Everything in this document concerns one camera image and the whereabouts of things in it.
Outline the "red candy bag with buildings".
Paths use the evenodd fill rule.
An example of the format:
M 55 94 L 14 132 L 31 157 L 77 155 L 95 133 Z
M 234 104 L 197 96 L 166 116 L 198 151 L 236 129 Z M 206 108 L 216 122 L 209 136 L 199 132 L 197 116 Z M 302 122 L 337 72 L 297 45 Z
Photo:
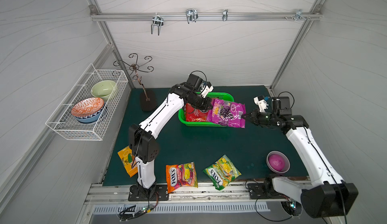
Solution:
M 185 120 L 187 122 L 207 122 L 208 111 L 201 111 L 194 108 L 191 104 L 185 104 Z

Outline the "green plastic basket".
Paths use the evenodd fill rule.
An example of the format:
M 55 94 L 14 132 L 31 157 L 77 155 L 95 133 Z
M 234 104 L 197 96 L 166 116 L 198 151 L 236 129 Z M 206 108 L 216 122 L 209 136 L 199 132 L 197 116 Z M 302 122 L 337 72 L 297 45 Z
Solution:
M 229 93 L 215 93 L 210 92 L 207 94 L 210 98 L 217 98 L 217 99 L 223 99 L 225 101 L 234 102 L 234 97 Z M 211 122 L 188 122 L 185 119 L 185 112 L 182 109 L 178 111 L 178 118 L 180 122 L 188 127 L 221 127 L 219 124 L 214 124 Z

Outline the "purple candy bag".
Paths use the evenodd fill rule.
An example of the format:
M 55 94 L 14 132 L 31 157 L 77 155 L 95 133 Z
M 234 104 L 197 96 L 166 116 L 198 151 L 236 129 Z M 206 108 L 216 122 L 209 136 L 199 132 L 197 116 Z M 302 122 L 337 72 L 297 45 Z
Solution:
M 244 104 L 213 100 L 213 108 L 208 112 L 207 121 L 220 126 L 245 128 L 246 121 L 242 116 L 246 113 Z

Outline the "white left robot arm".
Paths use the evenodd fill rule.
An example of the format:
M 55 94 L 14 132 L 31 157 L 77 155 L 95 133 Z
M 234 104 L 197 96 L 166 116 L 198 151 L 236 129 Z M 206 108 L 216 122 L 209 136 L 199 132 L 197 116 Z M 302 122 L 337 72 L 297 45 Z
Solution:
M 160 150 L 156 139 L 161 130 L 185 104 L 200 111 L 212 109 L 212 99 L 208 97 L 212 91 L 210 82 L 192 72 L 185 82 L 174 85 L 168 91 L 166 99 L 148 118 L 138 125 L 130 126 L 129 147 L 138 169 L 137 181 L 144 189 L 149 190 L 156 183 L 154 160 Z

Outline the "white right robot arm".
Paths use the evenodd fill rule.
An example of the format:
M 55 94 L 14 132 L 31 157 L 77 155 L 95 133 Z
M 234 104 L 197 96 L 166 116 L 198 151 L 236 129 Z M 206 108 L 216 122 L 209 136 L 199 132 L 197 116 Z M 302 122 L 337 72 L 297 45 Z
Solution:
M 258 126 L 278 127 L 296 149 L 310 178 L 310 184 L 306 185 L 271 174 L 263 183 L 263 193 L 268 198 L 288 197 L 301 204 L 314 219 L 346 217 L 359 194 L 358 189 L 353 183 L 347 183 L 324 156 L 305 118 L 292 114 L 288 97 L 272 98 L 271 112 L 266 112 L 265 97 L 258 96 L 254 102 L 258 107 L 243 118 Z

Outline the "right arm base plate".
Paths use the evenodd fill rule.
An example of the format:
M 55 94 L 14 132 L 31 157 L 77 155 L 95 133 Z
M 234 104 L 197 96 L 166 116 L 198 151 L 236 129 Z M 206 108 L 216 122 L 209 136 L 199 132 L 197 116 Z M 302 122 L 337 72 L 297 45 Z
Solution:
M 275 201 L 288 201 L 289 199 L 282 194 L 272 192 L 266 189 L 265 182 L 259 182 L 256 180 L 248 180 L 244 183 L 245 188 L 248 191 L 248 196 L 251 200 L 275 200 Z

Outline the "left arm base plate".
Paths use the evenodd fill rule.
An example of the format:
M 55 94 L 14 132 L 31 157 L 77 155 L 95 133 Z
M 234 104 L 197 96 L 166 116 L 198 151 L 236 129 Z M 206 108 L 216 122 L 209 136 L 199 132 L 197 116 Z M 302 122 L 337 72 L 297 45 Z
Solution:
M 169 193 L 166 184 L 154 184 L 149 189 L 140 184 L 132 185 L 128 196 L 129 202 L 138 201 L 168 201 Z

